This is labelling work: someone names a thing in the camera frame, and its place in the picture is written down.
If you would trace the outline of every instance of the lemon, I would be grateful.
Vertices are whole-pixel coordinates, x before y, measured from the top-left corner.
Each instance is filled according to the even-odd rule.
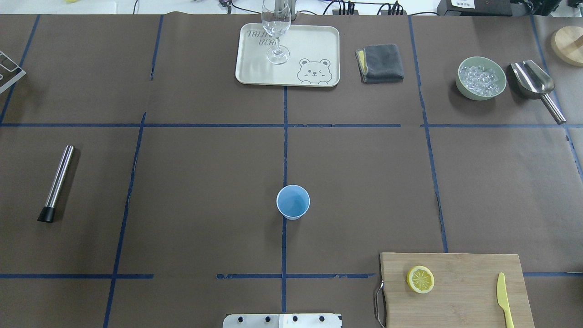
[[[433,273],[424,266],[412,267],[407,273],[407,284],[414,292],[426,294],[433,289]]]

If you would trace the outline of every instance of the yellow knife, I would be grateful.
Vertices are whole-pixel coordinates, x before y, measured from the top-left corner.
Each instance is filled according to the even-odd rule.
[[[506,278],[504,273],[498,275],[498,286],[496,287],[496,296],[498,297],[498,305],[504,310],[504,317],[506,318],[506,328],[514,328],[512,322],[512,315],[510,314],[510,305],[508,304],[508,294],[506,294]]]

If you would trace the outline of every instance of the bear drawing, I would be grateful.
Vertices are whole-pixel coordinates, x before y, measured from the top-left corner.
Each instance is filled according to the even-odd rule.
[[[302,84],[328,84],[332,79],[330,61],[327,59],[309,61],[306,58],[300,60],[300,71],[297,73],[297,78]]]

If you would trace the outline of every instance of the clear glass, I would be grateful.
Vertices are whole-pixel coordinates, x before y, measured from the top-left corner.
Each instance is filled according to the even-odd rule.
[[[275,65],[281,65],[290,58],[288,48],[279,45],[279,38],[290,29],[292,13],[289,0],[263,0],[261,20],[263,28],[275,38],[275,46],[267,50],[267,59]]]

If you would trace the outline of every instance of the folded cloth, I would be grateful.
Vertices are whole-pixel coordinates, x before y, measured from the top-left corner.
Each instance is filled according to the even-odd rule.
[[[356,50],[364,83],[383,83],[403,80],[403,63],[396,44],[378,44]]]

